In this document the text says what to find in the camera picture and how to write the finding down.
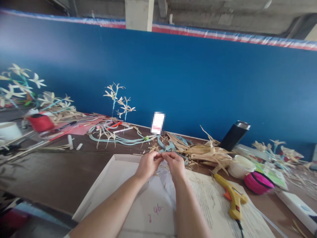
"glue gun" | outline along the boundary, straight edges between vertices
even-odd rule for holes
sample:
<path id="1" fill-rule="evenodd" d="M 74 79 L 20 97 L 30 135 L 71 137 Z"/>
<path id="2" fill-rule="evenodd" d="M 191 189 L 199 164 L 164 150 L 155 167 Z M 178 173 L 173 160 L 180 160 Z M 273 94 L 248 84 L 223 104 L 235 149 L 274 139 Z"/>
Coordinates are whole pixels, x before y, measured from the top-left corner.
<path id="1" fill-rule="evenodd" d="M 224 196 L 231 201 L 229 215 L 232 219 L 241 221 L 241 204 L 247 203 L 248 198 L 244 194 L 238 192 L 238 190 L 228 180 L 224 179 L 219 174 L 213 173 L 213 175 L 216 181 L 226 190 Z"/>

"blue panel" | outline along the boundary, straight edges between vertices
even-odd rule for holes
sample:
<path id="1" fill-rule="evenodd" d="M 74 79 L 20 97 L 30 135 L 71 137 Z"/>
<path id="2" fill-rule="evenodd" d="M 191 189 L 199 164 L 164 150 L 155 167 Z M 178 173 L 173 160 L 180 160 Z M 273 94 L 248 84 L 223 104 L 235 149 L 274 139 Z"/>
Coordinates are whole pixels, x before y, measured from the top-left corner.
<path id="1" fill-rule="evenodd" d="M 280 139 L 308 160 L 317 143 L 317 52 L 1 16 L 0 54 L 3 70 L 32 69 L 79 111 L 111 115 L 102 95 L 115 82 L 137 110 L 128 122 L 163 111 L 165 130 L 206 138 L 202 125 L 221 140 L 243 120 L 243 144 Z"/>

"forearm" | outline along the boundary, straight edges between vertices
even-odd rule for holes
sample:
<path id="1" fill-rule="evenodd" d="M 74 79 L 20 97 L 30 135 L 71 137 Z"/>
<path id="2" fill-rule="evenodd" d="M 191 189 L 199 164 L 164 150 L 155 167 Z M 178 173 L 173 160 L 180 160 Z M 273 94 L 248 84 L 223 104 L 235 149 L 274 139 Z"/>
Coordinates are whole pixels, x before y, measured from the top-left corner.
<path id="1" fill-rule="evenodd" d="M 132 176 L 75 227 L 71 238 L 117 237 L 144 181 Z"/>
<path id="2" fill-rule="evenodd" d="M 210 238 L 211 231 L 189 181 L 180 178 L 174 184 L 178 237 Z"/>

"small bottle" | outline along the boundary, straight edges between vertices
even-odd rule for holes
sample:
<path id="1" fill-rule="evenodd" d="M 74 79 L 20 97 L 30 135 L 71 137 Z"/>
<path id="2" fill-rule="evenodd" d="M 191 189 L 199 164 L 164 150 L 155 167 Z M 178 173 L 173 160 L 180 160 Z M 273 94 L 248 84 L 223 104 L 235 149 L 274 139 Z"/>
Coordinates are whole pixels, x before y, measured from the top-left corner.
<path id="1" fill-rule="evenodd" d="M 219 147 L 224 148 L 227 151 L 232 151 L 250 127 L 251 125 L 246 122 L 237 121 L 232 125 L 224 139 L 221 141 Z"/>

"table surface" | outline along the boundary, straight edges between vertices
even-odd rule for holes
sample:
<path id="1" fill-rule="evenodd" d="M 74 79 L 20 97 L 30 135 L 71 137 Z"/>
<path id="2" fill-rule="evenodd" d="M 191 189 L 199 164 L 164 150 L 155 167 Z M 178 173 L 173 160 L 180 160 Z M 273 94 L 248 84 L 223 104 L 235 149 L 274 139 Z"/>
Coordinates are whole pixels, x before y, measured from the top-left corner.
<path id="1" fill-rule="evenodd" d="M 151 134 L 148 128 L 139 127 L 139 130 L 144 136 Z M 124 136 L 130 139 L 138 138 L 135 130 L 126 131 Z M 75 148 L 83 143 L 81 150 L 36 150 L 34 153 L 17 160 L 15 165 L 2 165 L 2 168 L 0 168 L 0 189 L 33 203 L 39 203 L 73 215 L 113 154 L 142 154 L 144 150 L 149 150 L 152 145 L 145 143 L 142 146 L 140 144 L 127 146 L 116 143 L 115 146 L 113 143 L 109 143 L 106 148 L 106 143 L 99 143 L 97 149 L 97 143 L 87 135 L 73 135 L 73 138 L 75 138 L 73 140 Z M 191 140 L 193 143 L 203 142 L 198 139 Z M 35 144 L 31 140 L 24 143 L 24 146 Z M 63 136 L 48 146 L 67 143 L 67 137 Z M 193 171 L 209 175 L 209 169 L 212 169 L 212 167 L 195 165 Z M 245 187 L 242 180 L 227 176 L 223 171 L 219 173 L 224 178 Z M 289 192 L 296 194 L 317 212 L 317 202 L 306 195 L 303 189 L 291 183 L 288 186 Z M 245 190 L 254 205 L 288 237 L 302 237 L 293 230 L 293 220 L 297 222 L 307 237 L 313 237 L 309 230 L 276 196 L 274 191 L 259 196 L 246 187 Z M 270 226 L 270 228 L 276 237 L 282 237 L 273 227 Z"/>

